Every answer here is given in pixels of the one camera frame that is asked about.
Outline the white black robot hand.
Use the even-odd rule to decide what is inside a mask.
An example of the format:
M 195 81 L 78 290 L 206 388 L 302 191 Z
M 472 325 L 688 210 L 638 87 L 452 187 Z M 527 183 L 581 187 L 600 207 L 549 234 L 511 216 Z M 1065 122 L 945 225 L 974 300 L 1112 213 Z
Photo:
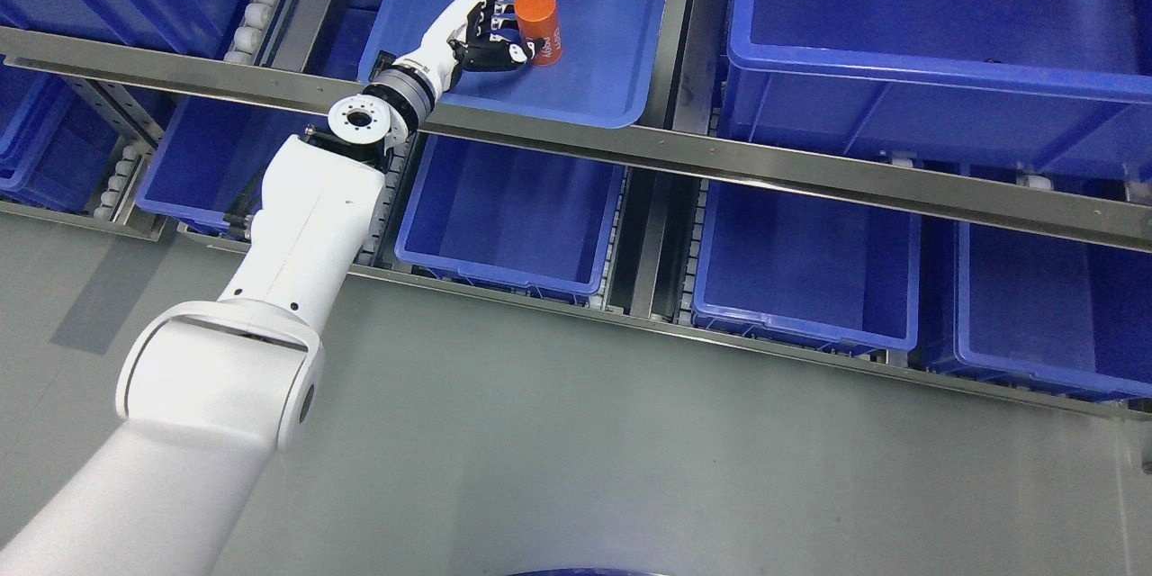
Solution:
M 547 39 L 521 31 L 516 0 L 454 0 L 427 28 L 417 50 L 393 68 L 415 71 L 435 99 L 450 91 L 464 71 L 516 71 L 535 63 Z

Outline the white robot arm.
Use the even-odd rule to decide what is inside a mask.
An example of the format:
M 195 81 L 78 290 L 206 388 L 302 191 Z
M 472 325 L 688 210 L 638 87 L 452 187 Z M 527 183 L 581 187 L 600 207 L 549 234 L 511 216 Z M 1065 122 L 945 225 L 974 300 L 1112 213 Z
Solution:
M 141 331 L 121 424 L 3 548 L 3 575 L 206 575 L 260 473 L 300 432 L 321 331 L 386 179 L 291 136 L 262 179 L 251 247 L 214 301 Z

